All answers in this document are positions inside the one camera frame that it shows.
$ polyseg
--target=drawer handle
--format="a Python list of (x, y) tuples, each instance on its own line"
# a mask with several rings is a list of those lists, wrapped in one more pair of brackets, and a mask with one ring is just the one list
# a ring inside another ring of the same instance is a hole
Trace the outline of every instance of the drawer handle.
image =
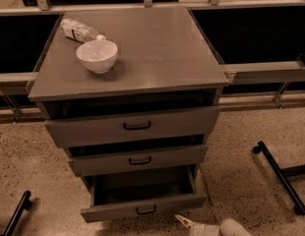
[(132, 130), (146, 130), (148, 128), (150, 128), (152, 125), (152, 122), (151, 121), (148, 121), (147, 124), (143, 125), (143, 126), (132, 126), (132, 125), (129, 125), (127, 123), (123, 123), (123, 128), (127, 131), (132, 131)]
[(143, 164), (149, 164), (152, 161), (152, 157), (149, 156), (144, 159), (132, 159), (129, 158), (130, 165), (143, 165)]
[(140, 211), (140, 209), (136, 207), (136, 214), (137, 215), (152, 214), (152, 213), (155, 213), (155, 211), (156, 211), (156, 206), (155, 205), (153, 205), (152, 210), (148, 210), (148, 211)]

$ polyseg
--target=drawer front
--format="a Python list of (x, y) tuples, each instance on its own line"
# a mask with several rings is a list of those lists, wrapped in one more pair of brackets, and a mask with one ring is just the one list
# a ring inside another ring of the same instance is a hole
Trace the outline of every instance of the drawer front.
[(217, 107), (198, 107), (106, 117), (45, 121), (59, 148), (205, 134), (213, 130)]
[(76, 176), (93, 176), (116, 172), (137, 171), (176, 165), (199, 164), (204, 160), (206, 145), (149, 149), (69, 160)]
[(108, 176), (93, 177), (91, 207), (81, 211), (86, 222), (201, 207), (205, 201), (188, 166)]
[(94, 206), (82, 209), (81, 215), (84, 220), (89, 223), (201, 207), (204, 201), (204, 195), (184, 195), (181, 197), (160, 200), (147, 200), (109, 206)]

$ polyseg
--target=white bowl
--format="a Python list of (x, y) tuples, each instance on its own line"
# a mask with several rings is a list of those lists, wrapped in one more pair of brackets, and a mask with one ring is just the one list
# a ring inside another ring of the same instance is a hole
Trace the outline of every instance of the white bowl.
[(89, 70), (103, 74), (114, 65), (117, 46), (108, 40), (93, 40), (82, 44), (76, 51), (77, 57)]

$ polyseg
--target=speckled concrete floor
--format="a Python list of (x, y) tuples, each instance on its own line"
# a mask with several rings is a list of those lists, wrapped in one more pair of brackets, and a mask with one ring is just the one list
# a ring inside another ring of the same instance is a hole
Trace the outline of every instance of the speckled concrete floor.
[[(24, 212), (16, 235), (188, 235), (173, 213), (86, 224), (80, 209), (89, 206), (90, 195), (67, 156), (42, 122), (24, 121), (0, 124), (0, 232), (30, 190), (33, 207)], [(304, 164), (305, 102), (281, 110), (221, 111), (201, 165), (205, 179), (198, 178), (199, 190), (207, 183), (208, 198), (204, 207), (180, 213), (206, 223), (231, 217), (255, 236), (305, 235), (305, 216), (293, 213), (292, 201), (264, 156), (251, 152), (260, 140), (280, 166)], [(305, 203), (305, 178), (291, 180)]]

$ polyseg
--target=cabinet top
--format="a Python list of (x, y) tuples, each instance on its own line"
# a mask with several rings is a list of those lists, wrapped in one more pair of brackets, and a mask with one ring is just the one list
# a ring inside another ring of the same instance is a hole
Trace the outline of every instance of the cabinet top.
[(79, 42), (59, 28), (30, 91), (33, 101), (222, 87), (221, 66), (185, 7), (67, 12), (95, 27), (119, 51), (105, 74), (76, 57)]

